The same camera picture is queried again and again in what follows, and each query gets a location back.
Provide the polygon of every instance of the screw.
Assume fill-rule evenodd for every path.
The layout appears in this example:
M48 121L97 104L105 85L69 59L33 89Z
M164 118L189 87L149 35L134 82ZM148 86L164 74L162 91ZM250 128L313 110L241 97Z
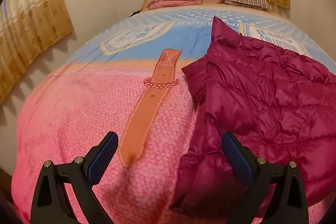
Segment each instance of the screw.
M77 158L75 158L75 163L80 164L80 163L83 162L83 160L84 160L83 157L77 157Z
M51 161L47 160L43 165L44 167L49 167L51 165Z
M259 162L260 164L265 164L266 160L265 160L265 158L259 157L259 158L257 158L257 162Z
M297 164L296 164L294 161L290 161L290 162L289 162L289 166L290 166L291 168L295 168L295 167L297 167Z

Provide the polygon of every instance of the stitching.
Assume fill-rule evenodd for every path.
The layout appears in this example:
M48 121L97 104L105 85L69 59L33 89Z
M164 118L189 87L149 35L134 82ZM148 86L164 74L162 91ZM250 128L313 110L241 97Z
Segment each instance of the stitching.
M135 105L135 108L133 109L133 111L132 111L132 113L131 113L131 115L130 115L128 121L127 121L127 125L126 125L125 130L124 130L125 134L123 134L123 136L122 136L122 138L121 138L121 141L120 141L120 149L119 149L119 151L118 151L118 156L119 156L119 159L120 159L120 161L121 161L123 167L128 167L128 165L125 164L125 162L124 162L124 160L123 160L123 157L122 157L122 155L121 155L121 150L122 150L122 147L123 147L124 138L125 138L125 136L127 135L127 134L126 134L126 133L127 133L127 129L128 129L129 124L130 124L130 122L131 122L131 120L132 120L132 117L134 116L134 113L135 113L136 110L138 109L139 104L140 104L142 98L145 96L145 93L146 93L146 91L147 91L148 89L149 89L149 88L146 88L146 89L144 90L144 92L141 94L141 96L140 96L140 98L139 98L137 104Z
M152 83L152 82L148 81L147 79L145 79L144 82L143 82L143 84L144 84L145 86L150 87L150 88L163 89L163 88L170 88L170 87L173 86L176 82L177 82L177 79L174 80L173 82L170 82L170 83L157 84L157 83Z
M143 153L144 144L145 144L145 141L146 141L146 138L147 138L148 131L149 131L149 129L150 129L150 127L151 127L151 125L152 125L152 123L153 123L153 121L154 121L154 117L156 116L156 113L157 113L157 111L159 110L159 107L161 106L162 101L164 100L164 98L166 98L166 95L167 95L167 93L168 93L168 91L169 91L170 89L171 89L171 88L167 88L167 89L165 90L165 93L164 93L163 96L161 97L160 102L157 104L157 107L156 107L155 111L153 112L151 121L149 122L149 124L148 124L148 128L146 129L145 136L144 136L144 138L142 139L142 145L141 145L140 153L139 153L139 155L137 156L136 160L138 160L138 159L141 157L142 153Z
M252 38L252 37L243 37L243 39L242 39L242 41L243 41L243 45L240 46L240 47L238 47L238 48L236 49L238 52L244 54L244 55L246 56L246 58L248 58L248 59L256 59L255 57L248 56L247 53L245 53L245 52L243 51L243 50L245 50L245 47L246 47L246 40L250 40L251 42L254 42L254 43L258 44L258 46L259 46L259 45L263 46L263 42L259 42L258 39L255 39L255 38ZM305 55L301 55L301 54L299 54L299 53L297 53L297 52L292 52L292 51L287 50L287 49L283 49L283 48L278 49L278 46L273 45L272 43L270 43L270 45L268 45L268 46L269 46L272 50L275 50L275 51L277 51L277 52L280 53L280 55L279 55L279 54L276 54L279 58L280 58L280 56L283 56L283 55L287 55L287 56L290 56L290 57L300 57L301 59L303 59L302 61L303 61L304 63L307 63L307 60L308 60L308 58L309 58L309 57L307 57L307 56L305 56ZM263 63L268 63L268 62L266 62L266 61L264 61L264 60L259 60L259 59L256 59L256 60L261 61L261 62L263 62ZM332 78L332 77L329 77L329 78L331 78L331 80L332 80L332 84L335 85L335 82L334 82L333 78Z
M157 74L157 72L158 72L158 67L159 67L159 66L162 66L162 65L160 65L159 63L162 61L162 57L163 57L163 55L164 55L165 53L167 53L167 56L168 56L168 58L169 58L169 54L168 54L169 52L176 52L176 55L173 56L173 57L174 57L174 64L173 64L173 65L169 65L170 67L173 67L173 71L172 71L172 75L171 75L171 80L170 80L170 81L172 82L172 80L174 79L174 77L175 77L175 65L176 65L177 59L178 59L178 57L179 57L179 54L178 54L178 53L180 53L181 51L169 50L169 49L166 49L166 50L164 50L164 51L162 52L162 54L161 54L161 56L160 56L160 58L159 58L159 60L158 60L158 62L157 62L157 64L156 64L156 66L155 66L155 71L154 71L154 73L153 73L152 79L154 79L154 77L156 76L156 74ZM139 107L139 105L140 105L142 99L144 98L145 94L147 93L147 91L148 91L150 88L151 88L151 87L146 87L146 89L143 91L143 93L142 93L140 99L138 100L137 104L135 105L135 108L133 109L132 114L130 115L130 117L129 117L128 121L127 121L127 125L126 125L125 130L124 130L125 133L123 134L123 136L122 136L122 138L121 138L121 141L120 141L120 150L118 151L118 156L119 156L119 159L120 159L120 161L121 161L122 166L125 167L125 168L129 167L130 165L126 165L126 163L125 163L125 161L124 161L124 159L122 158L122 155L121 155L121 151L122 151L122 147L123 147L123 143L124 143L124 138L125 138L126 135L128 135L128 134L127 134L127 130L128 130L129 124L130 124L130 122L131 122L131 120L132 120L132 117L134 116L134 114L135 114L135 112L137 111L137 109L138 109L138 107ZM162 101L164 100L164 98L166 97L166 95L167 95L167 93L168 93L168 91L169 91L170 89L171 89L171 87L166 88L164 94L163 94L162 97L161 97L161 100L159 101L159 103L157 104L156 109L155 109L154 112L153 112L152 118L151 118L151 120L150 120L150 122L149 122L149 124L148 124L148 128L146 129L144 138L142 139L141 150L140 150L139 154L137 155L137 157L135 158L135 160L138 160L138 159L141 157L142 153L143 153L144 144L145 144L145 141L146 141L146 138L147 138L147 135L148 135L148 131L149 131L151 125L152 125L152 122L153 122L153 120L154 120L154 117L156 116L156 113L157 113L159 107L160 107L161 104L162 104Z

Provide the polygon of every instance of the magenta down jacket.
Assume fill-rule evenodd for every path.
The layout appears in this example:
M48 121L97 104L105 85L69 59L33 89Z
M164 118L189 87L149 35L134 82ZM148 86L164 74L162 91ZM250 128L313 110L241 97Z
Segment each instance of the magenta down jacket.
M238 208L246 188L221 150L228 130L257 157L295 161L308 205L321 201L336 189L336 76L311 58L244 37L217 17L211 40L206 56L183 68L199 110L171 209L226 218Z

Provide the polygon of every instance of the dotted pattern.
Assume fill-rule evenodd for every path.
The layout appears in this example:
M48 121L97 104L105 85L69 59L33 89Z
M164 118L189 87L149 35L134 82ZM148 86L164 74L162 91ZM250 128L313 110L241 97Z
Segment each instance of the dotted pattern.
M25 224L30 223L34 189L43 162L62 164L84 156L108 131L117 132L121 138L127 119L146 88L143 79L152 72L84 69L78 73L70 68L55 82L57 74L56 71L39 85L41 89L53 82L48 96L38 103L38 96L32 94L18 118L12 195ZM177 83L152 124L142 159L126 170L115 155L101 182L93 187L115 224L225 223L193 219L169 210L180 157L188 151L196 120L182 73L177 72L176 78ZM66 185L66 189L78 221L86 224L72 187ZM332 200L310 208L310 219L314 220L310 223L317 224Z
M168 12L167 10L158 9L151 13L139 13L133 17L127 18L116 25L107 29L106 32L116 32L123 29L132 27L138 27L141 25L157 23L162 21L212 21L213 17L219 17L224 22L234 21L236 23L248 23L254 24L260 27L267 27L274 31L283 32L290 35L293 39L298 40L305 46L309 46L316 51L323 52L323 50L304 32L282 19L278 19L274 16L262 16L256 13L238 12L228 9L200 9L194 7L194 9L181 9L174 12Z

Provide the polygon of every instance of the puffer jacket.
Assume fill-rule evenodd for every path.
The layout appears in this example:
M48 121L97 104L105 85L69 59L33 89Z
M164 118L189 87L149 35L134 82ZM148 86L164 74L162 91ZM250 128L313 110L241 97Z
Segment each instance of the puffer jacket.
M226 218L238 208L246 187L221 149L229 130L256 157L295 161L308 205L321 201L336 188L336 76L311 58L244 37L217 17L211 40L206 56L183 68L199 109L171 209Z

